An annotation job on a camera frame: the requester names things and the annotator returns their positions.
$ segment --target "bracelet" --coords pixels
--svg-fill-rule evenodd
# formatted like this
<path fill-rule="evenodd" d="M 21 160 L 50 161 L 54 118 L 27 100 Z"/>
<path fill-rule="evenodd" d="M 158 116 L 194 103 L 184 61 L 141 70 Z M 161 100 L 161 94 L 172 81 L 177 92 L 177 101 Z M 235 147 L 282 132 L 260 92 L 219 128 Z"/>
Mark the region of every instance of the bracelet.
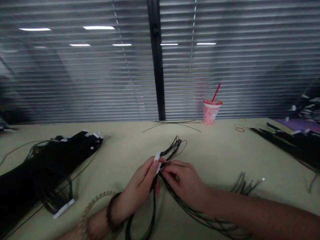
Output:
<path fill-rule="evenodd" d="M 112 221 L 112 217 L 111 217 L 111 207 L 112 207 L 112 204 L 114 202 L 114 200 L 121 194 L 121 192 L 117 193 L 116 195 L 114 195 L 110 202 L 109 202 L 109 205 L 108 205 L 108 208 L 107 208 L 107 213 L 106 213 L 106 218 L 107 218 L 107 224 L 108 224 L 108 227 L 111 229 L 111 232 L 112 233 L 115 233 L 115 232 L 118 232 L 122 229 L 123 227 L 123 222 L 120 224 L 120 225 L 116 225 L 113 221 Z"/>
<path fill-rule="evenodd" d="M 101 198 L 107 197 L 107 196 L 113 196 L 115 194 L 116 194 L 115 191 L 106 191 L 106 192 L 100 193 L 98 196 L 96 196 L 94 199 L 91 200 L 88 206 L 84 209 L 80 218 L 80 222 L 78 224 L 78 229 L 79 229 L 78 232 L 79 232 L 80 239 L 83 239 L 83 240 L 90 239 L 88 237 L 88 231 L 87 231 L 87 218 L 92 206 Z"/>

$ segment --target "left hand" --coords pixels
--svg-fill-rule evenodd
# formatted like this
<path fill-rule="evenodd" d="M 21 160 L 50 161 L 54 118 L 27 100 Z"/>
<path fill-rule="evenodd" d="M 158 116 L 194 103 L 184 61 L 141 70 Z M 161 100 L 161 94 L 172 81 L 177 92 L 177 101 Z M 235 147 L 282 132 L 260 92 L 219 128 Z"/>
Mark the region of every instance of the left hand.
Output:
<path fill-rule="evenodd" d="M 115 199 L 111 209 L 111 217 L 115 224 L 121 224 L 147 200 L 159 162 L 167 162 L 162 157 L 160 157 L 159 161 L 153 162 L 153 160 L 154 156 L 150 157 L 136 170 L 127 187 Z M 157 194 L 160 192 L 159 178 L 154 190 Z"/>

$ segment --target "brown bracelet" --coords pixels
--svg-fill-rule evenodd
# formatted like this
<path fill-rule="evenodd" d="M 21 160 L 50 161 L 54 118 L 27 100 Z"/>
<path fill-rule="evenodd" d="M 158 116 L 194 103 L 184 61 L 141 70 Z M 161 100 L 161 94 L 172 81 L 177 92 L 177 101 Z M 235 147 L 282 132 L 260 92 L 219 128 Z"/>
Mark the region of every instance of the brown bracelet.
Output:
<path fill-rule="evenodd" d="M 114 195 L 109 202 L 108 208 L 107 208 L 107 213 L 106 213 L 106 218 L 107 218 L 107 224 L 108 227 L 111 229 L 112 233 L 118 232 L 122 229 L 123 227 L 123 222 L 120 225 L 116 225 L 111 218 L 111 208 L 112 208 L 112 204 L 114 202 L 114 200 L 121 194 L 121 192 L 117 193 L 116 195 Z"/>

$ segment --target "finger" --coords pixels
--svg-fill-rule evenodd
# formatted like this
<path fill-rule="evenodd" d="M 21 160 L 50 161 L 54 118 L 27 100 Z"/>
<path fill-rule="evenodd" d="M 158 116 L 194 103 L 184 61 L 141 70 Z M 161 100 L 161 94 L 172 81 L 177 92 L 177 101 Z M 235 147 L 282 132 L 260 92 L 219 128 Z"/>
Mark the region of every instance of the finger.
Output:
<path fill-rule="evenodd" d="M 169 166 L 165 166 L 162 172 L 174 173 L 181 178 L 184 168 L 185 167 L 181 165 L 170 164 Z"/>
<path fill-rule="evenodd" d="M 170 173 L 167 172 L 162 172 L 162 176 L 167 180 L 167 182 L 170 184 L 170 186 L 173 188 L 176 194 L 179 194 L 180 185 L 178 181 Z"/>
<path fill-rule="evenodd" d="M 157 182 L 156 182 L 156 187 L 155 187 L 155 191 L 156 191 L 156 194 L 159 194 L 159 193 L 160 193 L 160 184 L 159 184 L 159 178 L 157 179 Z"/>
<path fill-rule="evenodd" d="M 160 157 L 160 158 L 159 158 L 159 162 L 161 162 L 161 163 L 166 163 L 167 160 L 165 160 L 163 157 Z"/>
<path fill-rule="evenodd" d="M 151 187 L 153 178 L 156 175 L 156 172 L 158 170 L 158 166 L 159 166 L 159 162 L 158 161 L 154 161 L 153 164 L 150 166 L 145 178 L 141 182 L 140 186 L 146 187 L 146 188 L 150 188 Z"/>
<path fill-rule="evenodd" d="M 153 163 L 153 160 L 154 160 L 154 156 L 151 156 L 151 157 L 148 158 L 148 160 L 144 164 L 142 164 L 141 172 L 143 173 L 144 176 L 147 174 L 150 166 Z"/>
<path fill-rule="evenodd" d="M 171 161 L 171 164 L 172 164 L 172 165 L 180 165 L 180 166 L 184 166 L 184 167 L 187 167 L 187 166 L 188 166 L 187 163 L 181 162 L 181 161 L 179 161 L 179 160 L 173 160 L 173 161 Z"/>

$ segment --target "window blinds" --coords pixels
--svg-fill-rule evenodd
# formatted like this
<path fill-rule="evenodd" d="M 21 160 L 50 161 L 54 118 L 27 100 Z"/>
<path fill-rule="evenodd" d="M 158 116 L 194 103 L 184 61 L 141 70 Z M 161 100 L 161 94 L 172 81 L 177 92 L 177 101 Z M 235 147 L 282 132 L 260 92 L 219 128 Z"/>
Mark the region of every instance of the window blinds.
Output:
<path fill-rule="evenodd" d="M 283 117 L 319 79 L 320 1 L 160 0 L 160 14 L 167 120 L 201 119 L 220 82 L 217 118 Z"/>
<path fill-rule="evenodd" d="M 34 123 L 158 119 L 145 0 L 2 1 L 0 19 L 1 87 Z"/>

